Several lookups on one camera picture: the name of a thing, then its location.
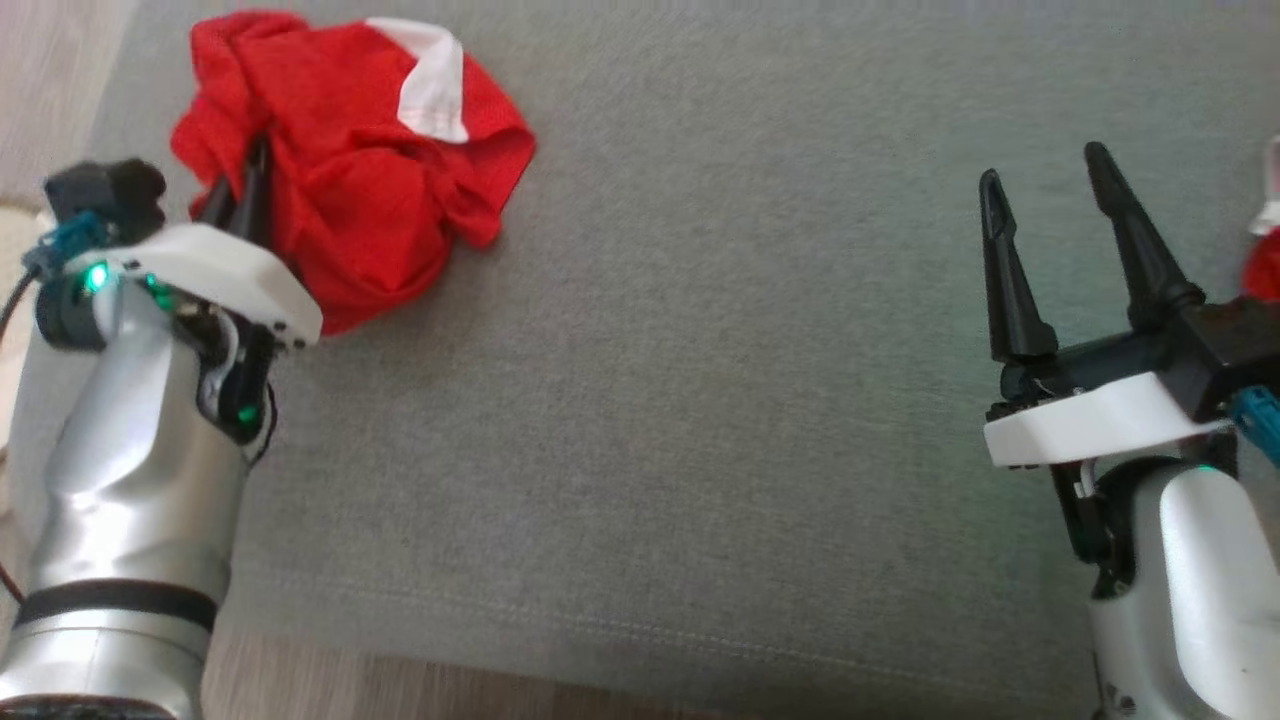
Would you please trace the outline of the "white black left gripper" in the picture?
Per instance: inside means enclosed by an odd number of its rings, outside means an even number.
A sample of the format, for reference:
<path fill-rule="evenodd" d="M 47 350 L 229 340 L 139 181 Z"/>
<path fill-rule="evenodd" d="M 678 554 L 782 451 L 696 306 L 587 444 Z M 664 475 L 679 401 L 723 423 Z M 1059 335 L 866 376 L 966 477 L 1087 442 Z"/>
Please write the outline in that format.
<path fill-rule="evenodd" d="M 323 311 L 283 260 L 269 252 L 271 169 L 270 140 L 259 135 L 244 159 L 239 201 L 230 178 L 221 176 L 196 211 L 197 223 L 169 225 L 133 246 L 90 250 L 64 270 L 92 274 L 104 265 L 106 270 L 91 281 L 93 288 L 115 277 L 154 279 L 265 325 L 288 347 L 312 346 L 321 336 Z M 224 232 L 236 223 L 238 237 Z"/>

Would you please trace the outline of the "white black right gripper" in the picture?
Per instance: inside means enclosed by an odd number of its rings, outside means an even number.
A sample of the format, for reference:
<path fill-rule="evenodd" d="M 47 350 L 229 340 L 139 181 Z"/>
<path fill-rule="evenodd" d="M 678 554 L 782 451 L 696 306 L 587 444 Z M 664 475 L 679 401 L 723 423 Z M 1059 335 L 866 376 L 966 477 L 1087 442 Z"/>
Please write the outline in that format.
<path fill-rule="evenodd" d="M 1100 211 L 1111 222 L 1134 331 L 1160 331 L 1204 291 L 1189 281 L 1120 172 L 1091 141 L 1084 159 Z M 978 183 L 989 351 L 1002 363 L 1001 398 L 983 428 L 993 465 L 1024 468 L 1107 457 L 1228 428 L 1194 421 L 1156 375 L 1162 334 L 1112 334 L 1059 351 L 1041 318 L 1015 245 L 1016 219 L 995 168 Z"/>

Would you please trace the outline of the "red shorts with white stripe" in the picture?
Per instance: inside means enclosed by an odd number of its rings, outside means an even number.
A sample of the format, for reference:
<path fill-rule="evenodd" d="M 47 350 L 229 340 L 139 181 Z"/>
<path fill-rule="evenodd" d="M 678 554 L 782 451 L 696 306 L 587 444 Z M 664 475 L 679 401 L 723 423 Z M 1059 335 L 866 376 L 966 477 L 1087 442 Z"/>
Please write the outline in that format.
<path fill-rule="evenodd" d="M 270 245 L 339 334 L 430 290 L 457 242 L 486 249 L 536 140 L 447 28 L 367 18 L 323 28 L 288 12 L 236 12 L 189 33 L 195 97 L 172 151 L 202 210 L 244 192 L 270 152 Z"/>

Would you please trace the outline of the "red basketball jersey black lettering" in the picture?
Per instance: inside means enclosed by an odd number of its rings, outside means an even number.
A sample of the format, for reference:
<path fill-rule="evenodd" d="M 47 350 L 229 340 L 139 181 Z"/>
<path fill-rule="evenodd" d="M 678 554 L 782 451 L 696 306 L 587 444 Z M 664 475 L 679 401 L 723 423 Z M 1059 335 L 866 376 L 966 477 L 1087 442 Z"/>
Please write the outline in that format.
<path fill-rule="evenodd" d="M 1252 297 L 1280 302 L 1280 135 L 1263 151 L 1263 204 L 1249 232 L 1254 246 L 1242 272 L 1242 288 Z"/>

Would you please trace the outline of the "grey sofa chaise cushion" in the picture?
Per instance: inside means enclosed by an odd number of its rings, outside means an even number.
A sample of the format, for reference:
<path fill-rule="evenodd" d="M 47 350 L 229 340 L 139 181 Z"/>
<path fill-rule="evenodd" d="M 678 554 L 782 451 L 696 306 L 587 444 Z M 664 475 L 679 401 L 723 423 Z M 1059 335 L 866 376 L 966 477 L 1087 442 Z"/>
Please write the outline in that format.
<path fill-rule="evenodd" d="M 1046 471 L 995 468 L 977 184 L 1125 331 L 1084 145 L 1231 297 L 1280 0 L 300 0 L 451 28 L 535 158 L 486 252 L 285 359 L 227 641 L 795 720 L 1085 720 Z"/>

